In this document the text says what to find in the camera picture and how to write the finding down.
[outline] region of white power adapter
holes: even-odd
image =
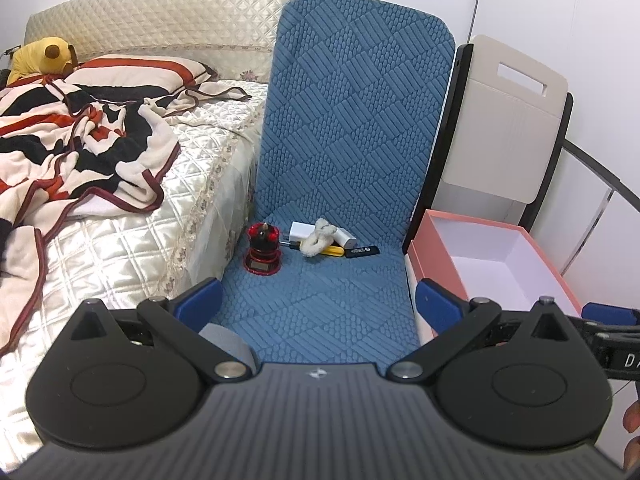
[[[316,227],[302,222],[293,222],[289,231],[289,242],[301,242],[314,231]],[[334,234],[334,240],[344,249],[352,249],[356,245],[356,238],[347,230],[338,227]]]

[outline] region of open box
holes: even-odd
[[[530,310],[553,296],[569,316],[582,309],[562,276],[523,228],[427,210],[406,256],[420,343],[433,338],[416,309],[415,283],[431,278],[464,300],[484,296],[504,310]]]

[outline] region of metal screw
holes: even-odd
[[[240,361],[223,361],[213,371],[223,379],[237,379],[246,373],[246,365]]]
[[[400,361],[391,367],[391,373],[399,379],[415,379],[422,375],[424,370],[418,363],[413,361]]]

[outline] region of headboard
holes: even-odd
[[[287,0],[71,0],[33,14],[24,42],[59,36],[80,62],[103,54],[182,56],[222,79],[267,82]]]

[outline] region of red and black toy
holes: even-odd
[[[244,268],[259,276],[271,276],[280,270],[280,231],[267,222],[249,227],[249,250]]]

